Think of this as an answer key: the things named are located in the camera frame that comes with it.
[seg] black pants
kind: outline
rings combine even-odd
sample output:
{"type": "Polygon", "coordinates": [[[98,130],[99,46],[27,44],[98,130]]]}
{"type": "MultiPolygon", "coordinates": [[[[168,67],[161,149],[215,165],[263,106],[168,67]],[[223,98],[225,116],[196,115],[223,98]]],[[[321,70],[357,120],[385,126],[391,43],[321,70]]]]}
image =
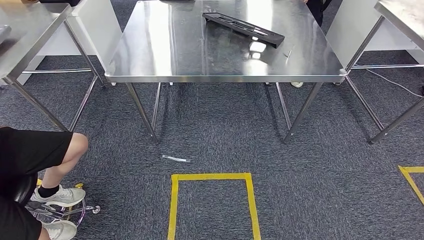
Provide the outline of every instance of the black pants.
{"type": "Polygon", "coordinates": [[[310,12],[312,13],[313,17],[315,18],[318,25],[321,27],[323,24],[323,0],[309,0],[307,2],[307,7],[309,8],[310,12]]]}

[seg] table top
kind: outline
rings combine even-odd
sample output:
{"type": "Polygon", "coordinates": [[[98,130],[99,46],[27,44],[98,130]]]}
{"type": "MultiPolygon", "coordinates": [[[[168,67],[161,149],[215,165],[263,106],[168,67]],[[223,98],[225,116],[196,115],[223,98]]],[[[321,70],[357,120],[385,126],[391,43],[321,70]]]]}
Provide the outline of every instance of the table top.
{"type": "Polygon", "coordinates": [[[105,73],[117,83],[341,82],[301,0],[138,1],[105,73]],[[275,49],[202,18],[219,12],[284,35],[275,49]]]}
{"type": "Polygon", "coordinates": [[[0,3],[0,24],[11,27],[0,44],[0,79],[17,78],[71,11],[67,3],[0,3]]]}
{"type": "Polygon", "coordinates": [[[380,0],[374,8],[424,51],[422,0],[380,0]]]}

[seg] stainless steel table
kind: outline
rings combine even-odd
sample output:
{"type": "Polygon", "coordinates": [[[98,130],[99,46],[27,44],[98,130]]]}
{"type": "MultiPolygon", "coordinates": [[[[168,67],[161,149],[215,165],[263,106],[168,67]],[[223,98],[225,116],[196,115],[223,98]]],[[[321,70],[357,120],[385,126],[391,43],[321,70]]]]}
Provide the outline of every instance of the stainless steel table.
{"type": "Polygon", "coordinates": [[[81,47],[77,37],[68,25],[66,18],[72,8],[67,3],[23,4],[0,3],[0,23],[11,27],[8,38],[0,44],[0,79],[6,84],[15,87],[28,101],[43,112],[57,127],[63,131],[73,131],[77,121],[87,103],[91,91],[100,75],[81,47]],[[89,68],[58,69],[25,71],[30,61],[55,33],[58,27],[64,24],[71,38],[75,42],[81,55],[85,58],[89,68]],[[31,95],[18,81],[21,73],[74,73],[93,72],[94,78],[78,108],[78,111],[67,129],[48,109],[31,95]]]}
{"type": "MultiPolygon", "coordinates": [[[[355,63],[361,57],[364,49],[371,41],[375,33],[378,31],[383,21],[389,20],[397,29],[410,38],[418,47],[424,51],[424,5],[420,0],[380,0],[374,7],[381,13],[381,17],[374,25],[368,36],[365,38],[353,58],[350,60],[346,71],[350,72],[355,69],[387,69],[387,68],[422,68],[424,64],[404,64],[404,65],[367,65],[357,66],[355,63]]],[[[367,112],[374,120],[380,133],[373,137],[370,142],[372,144],[378,143],[390,131],[396,128],[409,116],[415,114],[419,109],[424,106],[424,97],[417,101],[413,106],[406,110],[402,115],[390,123],[387,127],[381,123],[373,109],[367,103],[361,92],[353,83],[349,76],[346,80],[350,87],[353,89],[367,112]]]]}
{"type": "Polygon", "coordinates": [[[301,0],[138,1],[105,73],[126,83],[155,143],[161,83],[275,82],[289,128],[287,143],[323,83],[339,83],[346,71],[301,0]],[[235,33],[203,12],[219,12],[284,35],[277,48],[235,33]],[[152,123],[133,83],[158,83],[152,123]],[[279,83],[315,83],[294,123],[279,83]]]}

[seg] stool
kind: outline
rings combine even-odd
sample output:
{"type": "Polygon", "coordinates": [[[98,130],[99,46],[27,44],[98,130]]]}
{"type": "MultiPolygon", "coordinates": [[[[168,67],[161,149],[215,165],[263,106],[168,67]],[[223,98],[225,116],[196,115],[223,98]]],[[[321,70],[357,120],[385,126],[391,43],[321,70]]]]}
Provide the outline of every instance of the stool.
{"type": "Polygon", "coordinates": [[[60,220],[69,220],[70,216],[80,213],[76,226],[78,227],[83,221],[86,211],[92,211],[93,214],[100,212],[100,206],[86,206],[85,198],[79,203],[80,208],[73,207],[53,207],[53,205],[45,205],[37,201],[30,201],[34,189],[37,187],[38,174],[30,174],[17,177],[7,183],[2,191],[2,196],[6,199],[14,200],[25,208],[38,220],[44,223],[54,223],[60,220]]]}

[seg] small white object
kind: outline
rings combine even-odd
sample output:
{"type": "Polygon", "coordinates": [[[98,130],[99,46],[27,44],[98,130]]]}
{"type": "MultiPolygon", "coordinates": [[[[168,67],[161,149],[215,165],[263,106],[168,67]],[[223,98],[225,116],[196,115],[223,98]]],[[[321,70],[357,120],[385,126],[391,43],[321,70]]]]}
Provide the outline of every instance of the small white object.
{"type": "Polygon", "coordinates": [[[184,163],[190,163],[191,162],[190,159],[183,159],[183,158],[167,156],[167,155],[162,155],[162,158],[163,159],[170,159],[170,160],[177,161],[177,162],[184,162],[184,163]]]}
{"type": "Polygon", "coordinates": [[[303,82],[299,82],[299,81],[292,81],[292,82],[290,82],[290,84],[293,86],[293,87],[295,87],[295,88],[300,88],[300,87],[302,87],[303,86],[303,82]]]}

